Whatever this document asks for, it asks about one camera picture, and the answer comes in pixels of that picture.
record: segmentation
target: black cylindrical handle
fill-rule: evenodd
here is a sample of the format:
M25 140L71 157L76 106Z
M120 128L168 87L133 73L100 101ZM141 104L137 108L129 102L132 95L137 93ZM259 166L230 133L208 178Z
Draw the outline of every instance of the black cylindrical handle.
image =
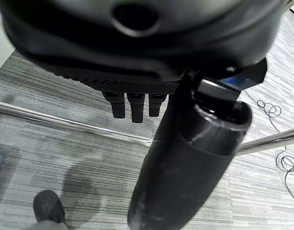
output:
M133 193L130 229L179 230L207 200L251 123L244 103L211 113L220 114L197 104L177 112L170 102Z

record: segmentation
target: circular hole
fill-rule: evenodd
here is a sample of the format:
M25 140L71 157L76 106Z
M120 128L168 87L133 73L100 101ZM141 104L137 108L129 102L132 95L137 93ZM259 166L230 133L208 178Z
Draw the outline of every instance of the circular hole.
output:
M139 4L121 5L114 9L114 25L130 36L145 36L155 31L158 14L147 6Z

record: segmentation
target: metal rail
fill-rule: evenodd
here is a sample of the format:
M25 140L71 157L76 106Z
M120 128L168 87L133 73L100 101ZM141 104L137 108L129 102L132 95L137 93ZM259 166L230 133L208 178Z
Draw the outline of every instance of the metal rail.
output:
M78 130L87 133L93 133L109 138L119 139L127 142L138 143L144 146L150 146L152 139L143 138L126 133L115 132L106 128L91 126L84 123L70 121L56 116L39 113L30 109L21 108L15 105L0 102L0 113L20 117L28 120L38 121L66 129Z
M0 102L0 113L50 124L55 127L78 130L109 138L119 139L127 142L138 143L144 146L150 146L153 141L149 138L143 138L135 135L115 132L106 128L100 128L97 126L91 126L76 121L70 121L56 116L39 113L30 109L20 108L15 105L3 102ZM244 143L240 146L237 155L240 156L264 150L271 150L277 147L291 144L294 144L294 129L279 134L275 134L266 138L261 138Z

